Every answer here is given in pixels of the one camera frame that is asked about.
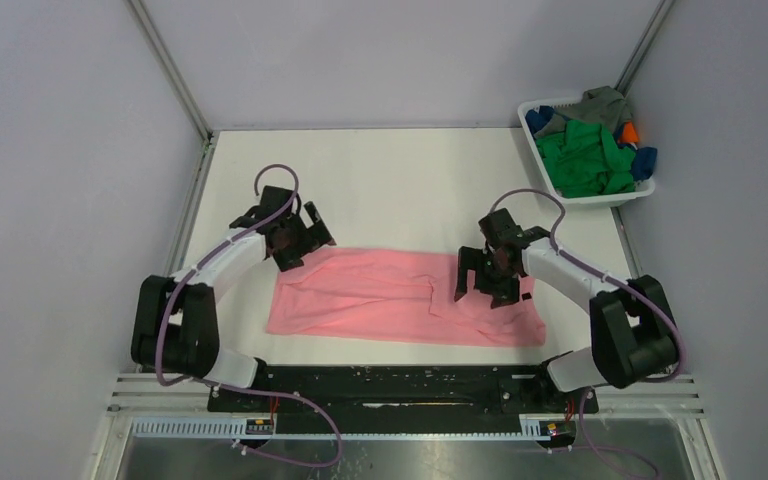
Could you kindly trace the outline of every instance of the pink cloth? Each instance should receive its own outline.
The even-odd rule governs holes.
[[[546,341],[532,301],[491,310],[490,296],[470,290],[455,303],[456,255],[321,248],[304,262],[278,275],[268,333],[474,346]],[[526,277],[521,293],[533,285]]]

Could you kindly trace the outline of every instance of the green cloth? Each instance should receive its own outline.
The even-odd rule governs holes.
[[[567,198],[634,191],[634,150],[619,148],[598,123],[567,122],[561,133],[537,139],[537,150],[552,186]]]

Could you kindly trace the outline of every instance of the white laundry basket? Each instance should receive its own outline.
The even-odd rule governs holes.
[[[537,164],[537,168],[540,170],[540,176],[543,179],[543,187],[546,189],[546,191],[554,194],[561,203],[571,208],[618,207],[629,200],[651,195],[652,192],[655,191],[655,181],[651,178],[641,182],[636,182],[634,191],[629,193],[597,195],[595,197],[565,198],[555,190],[555,187],[552,186],[552,180],[549,178],[549,174],[546,172],[546,167],[543,165],[543,158],[540,156],[540,152],[537,151],[537,144],[534,142],[534,137],[531,135],[531,132],[528,131],[528,125],[525,123],[525,114],[529,110],[533,110],[541,105],[548,105],[550,107],[565,107],[580,101],[581,97],[536,100],[533,102],[525,102],[517,109],[517,112],[519,113],[519,123],[522,124],[523,130],[525,130],[525,137],[528,139],[528,146],[531,148],[531,154],[534,157],[534,162]]]

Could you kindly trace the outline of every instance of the blue cloth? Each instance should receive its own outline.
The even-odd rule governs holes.
[[[658,149],[643,147],[637,150],[637,155],[631,162],[631,176],[635,182],[648,180],[655,173],[655,162],[658,159]]]
[[[528,131],[532,135],[543,130],[543,127],[552,119],[555,109],[546,105],[541,105],[537,111],[529,110],[525,113],[525,124],[528,125]]]

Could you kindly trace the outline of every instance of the gray wall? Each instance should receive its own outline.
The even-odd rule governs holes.
[[[198,150],[123,2],[0,1],[0,479],[80,475]]]
[[[768,478],[767,2],[678,2],[631,98],[660,155],[628,229],[668,288],[729,478]]]
[[[614,84],[658,0],[147,0],[214,129],[509,126]]]

